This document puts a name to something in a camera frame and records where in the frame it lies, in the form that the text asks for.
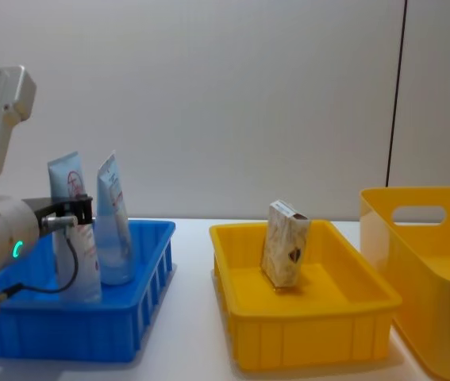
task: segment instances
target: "yellow tray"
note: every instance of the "yellow tray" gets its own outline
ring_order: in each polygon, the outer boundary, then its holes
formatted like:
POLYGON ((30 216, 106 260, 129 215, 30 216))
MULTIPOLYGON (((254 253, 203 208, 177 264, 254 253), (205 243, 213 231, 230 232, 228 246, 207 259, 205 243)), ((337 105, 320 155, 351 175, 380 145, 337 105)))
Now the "yellow tray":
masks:
POLYGON ((430 371, 450 379, 450 187, 369 189, 361 198, 361 251, 403 298, 396 326, 430 371), (402 206, 441 206, 446 218, 396 225, 402 206))
POLYGON ((233 358, 249 371, 381 359, 400 297, 327 221, 312 221, 298 285, 260 270, 267 224, 210 228, 233 358))

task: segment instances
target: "table surface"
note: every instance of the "table surface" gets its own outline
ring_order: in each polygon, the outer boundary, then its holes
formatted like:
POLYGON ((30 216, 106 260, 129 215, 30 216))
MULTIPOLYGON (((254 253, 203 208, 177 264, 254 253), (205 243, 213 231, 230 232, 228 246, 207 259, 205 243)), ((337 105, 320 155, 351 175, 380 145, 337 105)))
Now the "table surface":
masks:
MULTIPOLYGON (((403 344, 390 332, 390 355, 371 364, 248 374, 231 361, 229 339, 213 285, 211 225, 232 220, 175 219, 172 259, 175 271, 167 292, 130 364, 0 359, 0 381, 67 380, 234 380, 324 379, 325 381, 431 380, 403 344)), ((359 247, 358 222, 334 222, 359 247)))

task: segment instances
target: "blue bin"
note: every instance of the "blue bin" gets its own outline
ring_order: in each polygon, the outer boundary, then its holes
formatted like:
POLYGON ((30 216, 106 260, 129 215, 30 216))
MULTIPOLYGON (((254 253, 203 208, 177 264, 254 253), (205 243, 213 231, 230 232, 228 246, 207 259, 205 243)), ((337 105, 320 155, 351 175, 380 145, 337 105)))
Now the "blue bin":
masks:
MULTIPOLYGON (((130 221, 139 251, 135 279, 102 285, 102 301, 68 303, 57 294, 21 291, 0 305, 0 357, 129 362, 167 285, 171 266, 169 221, 130 221)), ((15 283, 56 288, 52 237, 0 272, 0 290, 15 283)))

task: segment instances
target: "white wall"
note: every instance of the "white wall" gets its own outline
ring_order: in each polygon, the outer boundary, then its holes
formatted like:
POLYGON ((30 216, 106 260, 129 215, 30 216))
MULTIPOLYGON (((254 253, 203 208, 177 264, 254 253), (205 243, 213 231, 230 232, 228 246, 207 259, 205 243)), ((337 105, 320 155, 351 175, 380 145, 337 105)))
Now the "white wall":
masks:
POLYGON ((410 0, 390 184, 450 185, 450 1, 410 0))
POLYGON ((0 66, 37 82, 0 193, 48 193, 78 149, 117 150, 129 212, 262 217, 276 198, 357 218, 382 186, 402 2, 0 1, 0 66))

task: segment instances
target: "cable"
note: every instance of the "cable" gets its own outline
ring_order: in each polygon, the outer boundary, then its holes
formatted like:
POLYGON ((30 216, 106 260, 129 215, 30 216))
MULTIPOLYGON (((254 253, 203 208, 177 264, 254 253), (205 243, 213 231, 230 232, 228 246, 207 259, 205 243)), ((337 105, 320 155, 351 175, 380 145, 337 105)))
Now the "cable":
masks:
POLYGON ((71 254, 73 255, 73 261, 75 264, 75 267, 73 268, 73 274, 71 275, 71 278, 69 279, 69 281, 64 286, 57 288, 55 290, 49 290, 46 288, 39 288, 39 287, 34 287, 34 286, 27 286, 24 283, 17 283, 17 284, 14 284, 13 286, 8 287, 5 290, 0 292, 0 302, 3 302, 4 300, 11 298, 17 292, 22 291, 22 290, 40 292, 42 294, 58 294, 60 292, 67 290, 69 287, 71 287, 71 285, 76 280, 77 274, 79 273, 79 259, 76 254, 75 247, 71 243, 71 240, 66 236, 66 234, 64 234, 64 236, 66 237, 67 246, 71 250, 71 254))
POLYGON ((399 79, 401 78, 402 47, 403 47, 404 41, 405 41, 405 26, 406 26, 406 11, 407 11, 407 9, 408 9, 408 0, 405 0, 405 8, 402 12, 401 42, 399 43, 399 58, 398 58, 398 77, 396 78, 394 110, 392 112, 392 126, 390 127, 389 158, 387 160, 387 175, 385 176, 385 187, 389 186, 389 178, 390 178, 390 162, 392 160, 392 145, 394 143, 394 127, 396 125, 396 113, 398 112, 399 79))

